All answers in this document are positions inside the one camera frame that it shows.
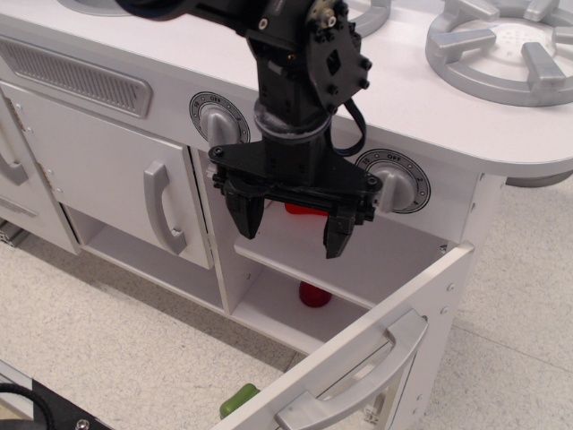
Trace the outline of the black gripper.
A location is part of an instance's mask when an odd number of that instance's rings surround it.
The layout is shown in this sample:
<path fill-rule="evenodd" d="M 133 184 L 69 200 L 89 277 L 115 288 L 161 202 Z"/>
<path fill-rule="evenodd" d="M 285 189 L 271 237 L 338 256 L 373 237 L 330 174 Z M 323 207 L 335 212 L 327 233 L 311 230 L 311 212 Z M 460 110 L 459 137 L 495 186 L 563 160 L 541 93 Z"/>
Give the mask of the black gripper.
<path fill-rule="evenodd" d="M 217 165 L 215 186 L 242 236 L 256 236 L 266 200 L 326 211 L 323 244 L 326 258 L 334 259 L 343 253 L 355 223 L 373 220 L 382 188 L 380 179 L 348 160 L 364 144 L 362 138 L 336 148 L 330 131 L 301 142 L 265 136 L 213 147 L 209 158 Z"/>

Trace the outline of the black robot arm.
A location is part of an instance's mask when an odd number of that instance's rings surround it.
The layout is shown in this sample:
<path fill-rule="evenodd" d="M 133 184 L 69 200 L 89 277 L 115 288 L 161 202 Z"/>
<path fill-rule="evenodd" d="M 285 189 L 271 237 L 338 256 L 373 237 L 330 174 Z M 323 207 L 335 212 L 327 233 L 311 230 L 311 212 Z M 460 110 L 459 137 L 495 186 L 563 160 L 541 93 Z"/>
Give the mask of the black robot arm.
<path fill-rule="evenodd" d="M 363 148 L 334 146 L 333 116 L 344 108 L 367 130 L 354 95 L 369 87 L 371 61 L 343 1 L 123 1 L 131 15 L 168 21 L 185 14 L 244 37 L 257 64 L 257 142 L 210 152 L 214 185 L 239 233 L 256 236 L 264 203 L 324 211 L 328 258 L 344 251 L 355 226 L 374 217 L 382 183 L 351 162 Z"/>

